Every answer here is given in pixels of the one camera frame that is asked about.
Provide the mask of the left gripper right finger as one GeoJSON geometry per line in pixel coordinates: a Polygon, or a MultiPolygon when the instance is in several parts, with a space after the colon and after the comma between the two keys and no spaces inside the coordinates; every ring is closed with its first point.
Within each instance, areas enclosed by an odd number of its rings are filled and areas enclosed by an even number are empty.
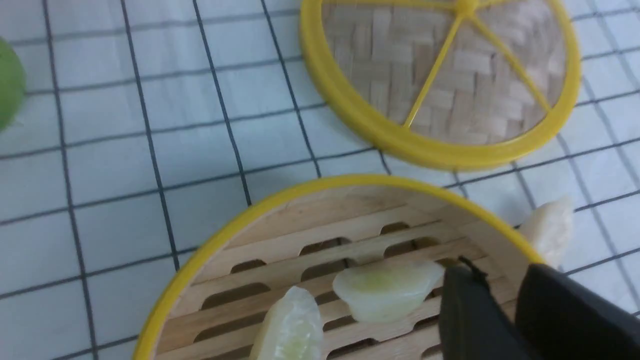
{"type": "Polygon", "coordinates": [[[546,264],[528,266],[515,327],[544,360],[637,360],[640,324],[546,264]]]}

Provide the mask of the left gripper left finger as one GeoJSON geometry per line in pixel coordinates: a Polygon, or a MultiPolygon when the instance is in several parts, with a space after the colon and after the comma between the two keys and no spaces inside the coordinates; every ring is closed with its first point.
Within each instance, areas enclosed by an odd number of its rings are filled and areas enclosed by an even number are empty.
{"type": "Polygon", "coordinates": [[[458,257],[443,276],[438,332],[444,360],[540,360],[490,291],[487,273],[458,257]]]}

